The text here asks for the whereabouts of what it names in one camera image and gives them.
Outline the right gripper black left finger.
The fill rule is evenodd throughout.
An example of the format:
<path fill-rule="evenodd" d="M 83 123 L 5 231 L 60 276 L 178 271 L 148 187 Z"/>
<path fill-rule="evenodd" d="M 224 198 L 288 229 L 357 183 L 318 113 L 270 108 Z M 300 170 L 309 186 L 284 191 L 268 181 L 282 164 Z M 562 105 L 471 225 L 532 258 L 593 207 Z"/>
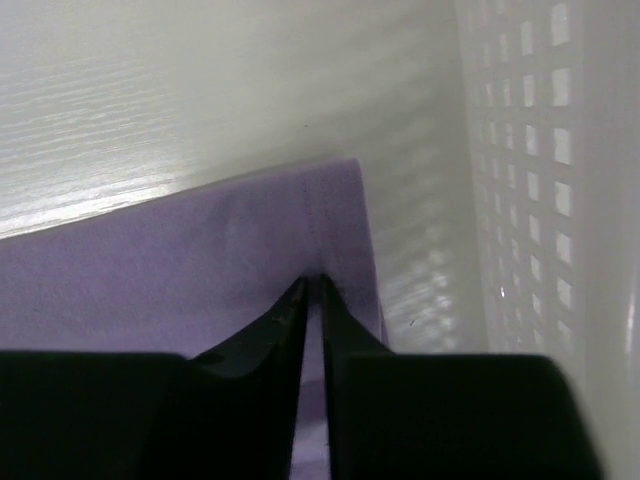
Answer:
<path fill-rule="evenodd" d="M 5 479 L 285 479 L 306 282 L 192 358 L 5 351 Z"/>

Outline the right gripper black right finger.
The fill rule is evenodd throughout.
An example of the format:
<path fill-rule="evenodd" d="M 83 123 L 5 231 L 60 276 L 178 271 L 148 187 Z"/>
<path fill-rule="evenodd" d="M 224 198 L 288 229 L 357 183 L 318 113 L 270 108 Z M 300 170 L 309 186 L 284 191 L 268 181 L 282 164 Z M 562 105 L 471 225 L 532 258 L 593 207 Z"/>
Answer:
<path fill-rule="evenodd" d="M 550 358 L 399 354 L 321 280 L 335 479 L 600 479 L 575 397 Z"/>

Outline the purple polo shirt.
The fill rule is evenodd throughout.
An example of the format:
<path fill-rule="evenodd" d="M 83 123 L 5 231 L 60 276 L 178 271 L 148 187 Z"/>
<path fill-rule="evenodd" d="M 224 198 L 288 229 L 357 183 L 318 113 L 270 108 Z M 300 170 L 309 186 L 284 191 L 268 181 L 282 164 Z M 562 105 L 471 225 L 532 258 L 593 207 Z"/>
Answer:
<path fill-rule="evenodd" d="M 5 351 L 195 357 L 306 282 L 288 478 L 328 471 L 321 280 L 383 325 L 361 169 L 301 165 L 215 183 L 1 244 Z"/>

